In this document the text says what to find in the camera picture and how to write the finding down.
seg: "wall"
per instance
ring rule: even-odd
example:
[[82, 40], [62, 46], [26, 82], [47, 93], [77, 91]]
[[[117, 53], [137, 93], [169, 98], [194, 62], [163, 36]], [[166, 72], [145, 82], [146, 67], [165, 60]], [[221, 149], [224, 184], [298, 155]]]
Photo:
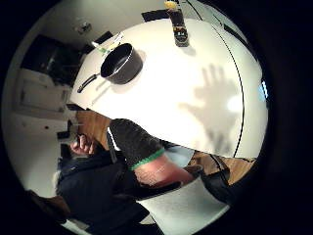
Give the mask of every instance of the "wall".
[[[158, 9], [164, 9], [163, 1], [65, 0], [52, 9], [42, 33], [81, 48], [108, 30], [116, 34], [132, 25], [143, 23], [141, 13]], [[74, 28], [83, 22], [90, 23], [92, 29], [79, 35]]]

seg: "black bottle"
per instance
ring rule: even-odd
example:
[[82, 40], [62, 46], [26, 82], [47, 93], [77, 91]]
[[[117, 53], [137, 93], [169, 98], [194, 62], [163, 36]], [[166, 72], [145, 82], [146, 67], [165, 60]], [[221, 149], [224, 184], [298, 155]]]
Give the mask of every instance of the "black bottle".
[[182, 11], [180, 9], [170, 8], [167, 10], [167, 15], [172, 21], [175, 44], [179, 47], [187, 47], [189, 45], [188, 32]]

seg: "round table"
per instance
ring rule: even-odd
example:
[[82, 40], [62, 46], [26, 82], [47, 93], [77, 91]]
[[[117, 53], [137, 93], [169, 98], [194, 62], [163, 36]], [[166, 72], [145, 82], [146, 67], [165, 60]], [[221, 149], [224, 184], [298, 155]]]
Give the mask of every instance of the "round table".
[[121, 43], [134, 46], [143, 60], [142, 70], [124, 85], [99, 76], [77, 93], [105, 59], [93, 50], [77, 75], [70, 100], [108, 118], [131, 119], [153, 136], [187, 148], [251, 158], [243, 156], [245, 152], [236, 155], [244, 127], [244, 92], [232, 54], [212, 24], [191, 19], [185, 24], [188, 47], [175, 45], [168, 19], [125, 29]]

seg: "person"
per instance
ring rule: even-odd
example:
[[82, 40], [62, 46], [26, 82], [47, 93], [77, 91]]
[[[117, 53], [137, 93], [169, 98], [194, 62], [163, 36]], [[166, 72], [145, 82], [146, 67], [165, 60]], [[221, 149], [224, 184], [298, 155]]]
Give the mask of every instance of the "person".
[[144, 206], [163, 234], [194, 234], [231, 205], [233, 195], [227, 182], [213, 185], [201, 165], [181, 168], [174, 164], [161, 141], [135, 122], [113, 119], [108, 134], [139, 182], [129, 189], [120, 180], [113, 193]]
[[58, 159], [56, 196], [43, 198], [28, 191], [43, 211], [59, 223], [68, 219], [91, 234], [158, 233], [155, 224], [140, 224], [149, 214], [144, 207], [113, 196], [112, 187], [121, 172], [127, 175], [126, 187], [137, 183], [122, 161], [113, 163], [110, 152], [86, 135], [78, 136], [68, 150], [70, 155], [63, 148]]

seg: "black frying pan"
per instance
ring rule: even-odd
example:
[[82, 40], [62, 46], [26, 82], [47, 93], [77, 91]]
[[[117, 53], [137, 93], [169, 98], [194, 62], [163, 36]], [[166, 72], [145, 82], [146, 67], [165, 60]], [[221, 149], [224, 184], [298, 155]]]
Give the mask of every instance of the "black frying pan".
[[77, 92], [81, 93], [98, 75], [114, 84], [125, 84], [137, 75], [142, 66], [143, 62], [133, 46], [129, 43], [121, 44], [107, 55], [101, 71], [85, 80]]

